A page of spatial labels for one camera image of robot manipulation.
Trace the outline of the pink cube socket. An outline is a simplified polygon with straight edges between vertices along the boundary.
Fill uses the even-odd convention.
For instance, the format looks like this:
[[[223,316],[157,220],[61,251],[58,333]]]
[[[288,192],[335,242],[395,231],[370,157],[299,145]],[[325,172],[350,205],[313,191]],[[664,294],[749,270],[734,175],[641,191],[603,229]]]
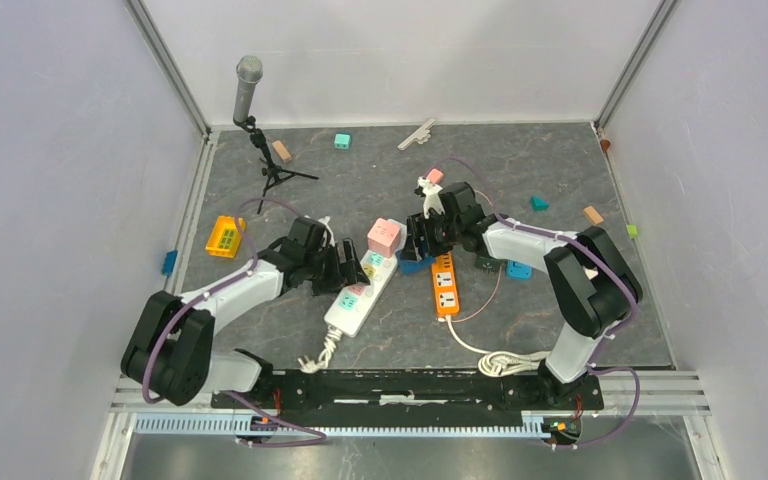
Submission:
[[[383,257],[393,257],[401,249],[402,224],[378,218],[366,235],[368,249]]]

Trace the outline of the white multicolour power strip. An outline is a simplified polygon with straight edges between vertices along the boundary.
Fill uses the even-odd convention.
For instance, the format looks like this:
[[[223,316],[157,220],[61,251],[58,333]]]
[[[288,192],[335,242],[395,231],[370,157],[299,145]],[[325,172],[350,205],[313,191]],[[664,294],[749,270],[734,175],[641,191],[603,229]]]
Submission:
[[[406,226],[401,224],[403,248]],[[360,262],[370,279],[370,284],[343,288],[324,316],[324,321],[329,327],[349,337],[357,335],[398,266],[396,254],[393,257],[383,257],[369,249]]]

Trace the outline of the blue cube socket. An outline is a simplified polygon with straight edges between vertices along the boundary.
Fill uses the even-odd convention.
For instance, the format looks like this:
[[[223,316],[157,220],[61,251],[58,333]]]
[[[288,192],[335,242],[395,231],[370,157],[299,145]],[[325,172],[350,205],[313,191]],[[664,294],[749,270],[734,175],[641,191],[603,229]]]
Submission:
[[[435,263],[434,257],[426,257],[421,260],[413,261],[413,260],[405,260],[405,259],[398,259],[398,268],[400,272],[405,275],[413,275],[420,271],[423,271],[425,269],[429,269],[433,264]]]

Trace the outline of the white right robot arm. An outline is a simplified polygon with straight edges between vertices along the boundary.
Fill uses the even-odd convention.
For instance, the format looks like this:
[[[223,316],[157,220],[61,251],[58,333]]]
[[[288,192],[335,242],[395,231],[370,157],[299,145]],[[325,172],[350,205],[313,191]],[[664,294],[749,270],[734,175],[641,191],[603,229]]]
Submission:
[[[601,340],[636,315],[642,288],[608,233],[538,228],[479,204],[466,182],[442,187],[419,178],[420,213],[409,216],[404,260],[437,258],[456,247],[480,257],[513,261],[548,275],[565,324],[541,359],[540,400],[562,408],[578,393],[577,380],[593,361]]]

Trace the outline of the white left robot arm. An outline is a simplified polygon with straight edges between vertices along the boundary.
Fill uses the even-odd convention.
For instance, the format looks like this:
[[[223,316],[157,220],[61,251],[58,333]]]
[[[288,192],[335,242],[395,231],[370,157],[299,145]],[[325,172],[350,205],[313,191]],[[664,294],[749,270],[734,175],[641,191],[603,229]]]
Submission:
[[[351,239],[336,241],[326,220],[298,217],[288,233],[254,253],[239,270],[197,290],[152,294],[121,359],[149,404],[183,406],[204,391],[236,392],[266,405],[274,381],[266,361],[245,351],[216,354],[214,338],[232,321],[308,283],[315,295],[371,283]]]

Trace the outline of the orange power strip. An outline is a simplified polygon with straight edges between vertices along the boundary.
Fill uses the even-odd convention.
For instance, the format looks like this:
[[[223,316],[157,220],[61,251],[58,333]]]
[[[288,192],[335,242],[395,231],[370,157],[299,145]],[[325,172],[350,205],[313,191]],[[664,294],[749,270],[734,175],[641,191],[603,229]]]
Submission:
[[[451,253],[435,258],[431,265],[433,301],[439,317],[454,317],[460,311],[454,259]]]

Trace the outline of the small pink charger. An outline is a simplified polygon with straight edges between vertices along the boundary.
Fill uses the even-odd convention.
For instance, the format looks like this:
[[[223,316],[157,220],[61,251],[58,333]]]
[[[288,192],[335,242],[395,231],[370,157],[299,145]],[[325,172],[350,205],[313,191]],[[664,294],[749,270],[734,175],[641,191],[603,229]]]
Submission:
[[[444,179],[444,173],[436,168],[431,169],[425,176],[425,179],[434,185],[440,185]]]

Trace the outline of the yellow toy crate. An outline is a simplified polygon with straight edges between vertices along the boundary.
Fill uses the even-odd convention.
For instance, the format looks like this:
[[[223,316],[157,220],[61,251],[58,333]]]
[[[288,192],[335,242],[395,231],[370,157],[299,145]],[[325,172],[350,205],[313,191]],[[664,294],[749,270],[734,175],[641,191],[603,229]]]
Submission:
[[[246,229],[242,218],[219,216],[205,246],[206,252],[212,257],[234,259],[242,241],[238,227],[242,231]]]

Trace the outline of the black tripod mic stand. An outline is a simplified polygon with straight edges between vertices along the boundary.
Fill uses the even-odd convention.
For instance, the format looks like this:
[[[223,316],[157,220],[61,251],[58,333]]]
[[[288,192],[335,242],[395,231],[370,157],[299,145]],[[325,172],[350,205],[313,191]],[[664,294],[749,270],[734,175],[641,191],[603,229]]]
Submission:
[[[260,161],[264,164],[264,166],[261,168],[261,173],[266,178],[266,182],[262,190],[263,197],[266,196],[266,193],[270,189],[296,177],[314,181],[319,179],[318,176],[288,170],[277,165],[272,158],[272,153],[269,148],[266,136],[263,131],[257,127],[256,118],[254,116],[249,116],[242,121],[235,120],[234,124],[249,134],[250,142],[262,154]]]

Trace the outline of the teal cube block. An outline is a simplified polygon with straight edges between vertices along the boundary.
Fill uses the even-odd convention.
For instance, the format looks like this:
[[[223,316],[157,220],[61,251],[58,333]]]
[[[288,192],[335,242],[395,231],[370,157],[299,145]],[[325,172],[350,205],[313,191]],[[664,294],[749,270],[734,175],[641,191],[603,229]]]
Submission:
[[[348,150],[352,144],[352,136],[348,133],[336,133],[333,145],[336,149]]]

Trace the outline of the teal triangle block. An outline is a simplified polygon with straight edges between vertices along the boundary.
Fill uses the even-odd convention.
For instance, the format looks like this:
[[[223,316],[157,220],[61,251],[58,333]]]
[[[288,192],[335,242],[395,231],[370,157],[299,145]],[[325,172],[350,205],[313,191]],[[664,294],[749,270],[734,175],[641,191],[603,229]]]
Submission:
[[[530,204],[531,204],[532,210],[535,212],[546,211],[550,208],[550,203],[548,201],[535,195],[531,196]]]

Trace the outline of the tan block right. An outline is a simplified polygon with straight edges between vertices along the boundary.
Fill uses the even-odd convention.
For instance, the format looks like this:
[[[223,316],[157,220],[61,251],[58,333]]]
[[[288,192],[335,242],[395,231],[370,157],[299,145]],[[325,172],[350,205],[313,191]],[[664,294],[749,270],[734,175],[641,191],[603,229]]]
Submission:
[[[582,212],[591,225],[600,226],[604,223],[604,217],[594,206],[587,206]]]

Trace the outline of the grey microphone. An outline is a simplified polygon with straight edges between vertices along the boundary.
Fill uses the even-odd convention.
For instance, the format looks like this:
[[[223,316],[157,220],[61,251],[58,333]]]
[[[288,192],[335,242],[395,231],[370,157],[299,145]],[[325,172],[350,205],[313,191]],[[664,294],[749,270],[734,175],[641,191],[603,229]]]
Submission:
[[[250,116],[255,90],[263,77],[262,61],[257,56],[245,55],[236,66],[236,74],[238,83],[232,120],[242,124]]]

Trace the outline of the white plastic bracket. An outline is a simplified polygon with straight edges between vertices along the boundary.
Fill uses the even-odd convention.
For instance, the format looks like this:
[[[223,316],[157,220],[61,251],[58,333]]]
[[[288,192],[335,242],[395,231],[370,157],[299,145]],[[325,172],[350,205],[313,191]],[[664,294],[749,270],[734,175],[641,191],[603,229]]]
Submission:
[[[409,148],[411,145],[426,143],[431,137],[431,129],[436,124],[436,122],[437,120],[435,118],[430,118],[426,120],[422,125],[417,127],[410,135],[408,135],[404,140],[402,140],[397,145],[397,149],[400,151],[404,151],[407,148]]]

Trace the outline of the blue clip on rail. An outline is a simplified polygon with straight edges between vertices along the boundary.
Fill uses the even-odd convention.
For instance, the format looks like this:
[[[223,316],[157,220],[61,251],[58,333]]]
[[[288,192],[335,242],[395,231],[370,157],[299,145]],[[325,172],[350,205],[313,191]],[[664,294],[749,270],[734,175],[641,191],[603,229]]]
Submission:
[[[170,277],[175,269],[177,262],[178,250],[170,250],[164,255],[164,259],[161,266],[161,274],[165,277]]]

